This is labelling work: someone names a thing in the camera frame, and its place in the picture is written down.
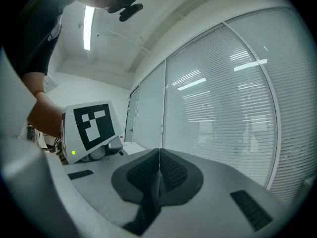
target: horizontal blinds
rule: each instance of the horizontal blinds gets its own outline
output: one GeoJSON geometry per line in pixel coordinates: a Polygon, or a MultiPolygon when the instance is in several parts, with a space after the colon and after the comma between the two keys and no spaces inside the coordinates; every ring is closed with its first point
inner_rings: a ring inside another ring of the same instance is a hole
{"type": "Polygon", "coordinates": [[[146,149],[160,148],[164,106],[165,63],[140,84],[133,142],[146,149]]]}
{"type": "Polygon", "coordinates": [[[250,15],[230,25],[251,45],[273,83],[282,145],[270,191],[285,205],[317,169],[316,50],[303,23],[285,10],[250,15]]]}
{"type": "Polygon", "coordinates": [[[250,51],[222,27],[166,64],[163,146],[228,164],[264,185],[275,153],[275,113],[250,51]]]}

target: white desk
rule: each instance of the white desk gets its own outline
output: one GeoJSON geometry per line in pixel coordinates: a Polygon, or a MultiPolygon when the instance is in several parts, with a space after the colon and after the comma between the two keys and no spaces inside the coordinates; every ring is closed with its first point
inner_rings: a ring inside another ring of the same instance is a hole
{"type": "Polygon", "coordinates": [[[135,142],[124,142],[123,143],[123,149],[129,155],[130,154],[134,154],[134,153],[138,153],[138,152],[142,152],[142,151],[146,150],[145,148],[143,148],[142,146],[138,145],[135,142]]]}

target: person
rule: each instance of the person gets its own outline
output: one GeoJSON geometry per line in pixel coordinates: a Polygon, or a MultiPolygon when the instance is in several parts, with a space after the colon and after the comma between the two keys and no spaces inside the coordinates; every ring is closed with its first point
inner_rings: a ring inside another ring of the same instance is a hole
{"type": "Polygon", "coordinates": [[[78,1],[114,13],[135,0],[14,0],[7,13],[3,47],[12,67],[37,102],[28,122],[37,130],[60,138],[62,108],[44,93],[44,76],[59,38],[64,8],[78,1]]]}

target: black t-shirt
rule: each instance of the black t-shirt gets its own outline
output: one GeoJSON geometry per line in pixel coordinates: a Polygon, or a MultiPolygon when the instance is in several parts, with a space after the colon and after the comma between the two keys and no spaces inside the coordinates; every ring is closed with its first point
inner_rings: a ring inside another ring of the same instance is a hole
{"type": "Polygon", "coordinates": [[[4,50],[17,74],[47,75],[61,29],[61,17],[71,0],[17,0],[9,11],[4,50]]]}

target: fluorescent light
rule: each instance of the fluorescent light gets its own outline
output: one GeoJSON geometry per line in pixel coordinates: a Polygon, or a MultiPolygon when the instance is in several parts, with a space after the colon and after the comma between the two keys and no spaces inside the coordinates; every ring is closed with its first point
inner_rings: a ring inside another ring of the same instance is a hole
{"type": "Polygon", "coordinates": [[[95,8],[86,6],[84,21],[84,49],[90,50],[91,45],[91,27],[93,25],[95,8]]]}
{"type": "Polygon", "coordinates": [[[193,77],[193,76],[196,76],[196,75],[198,75],[198,74],[200,74],[200,71],[199,71],[199,70],[195,70],[195,71],[193,71],[192,73],[189,73],[189,74],[183,76],[180,80],[178,80],[178,81],[172,83],[172,85],[177,85],[177,84],[179,84],[180,82],[182,82],[182,81],[184,81],[184,80],[187,80],[187,79],[189,79],[189,78],[191,78],[191,77],[193,77]]]}
{"type": "Polygon", "coordinates": [[[206,81],[206,79],[205,79],[205,78],[202,78],[202,79],[197,80],[197,81],[195,81],[195,82],[193,82],[193,83],[190,83],[190,84],[188,84],[188,85],[182,86],[182,87],[178,88],[178,90],[181,91],[181,90],[184,90],[184,89],[186,89],[186,88],[188,88],[188,87],[191,87],[191,86],[194,86],[194,85],[198,85],[198,84],[200,84],[200,83],[203,83],[203,82],[205,82],[205,81],[206,81]]]}
{"type": "MultiPolygon", "coordinates": [[[[261,64],[267,63],[267,59],[261,60],[260,63],[261,64]]],[[[254,62],[250,62],[250,63],[244,64],[244,65],[238,66],[238,67],[234,67],[233,70],[234,71],[239,71],[241,69],[246,69],[246,68],[250,68],[250,67],[253,67],[253,66],[257,66],[257,65],[259,65],[259,63],[257,61],[254,61],[254,62]]]]}

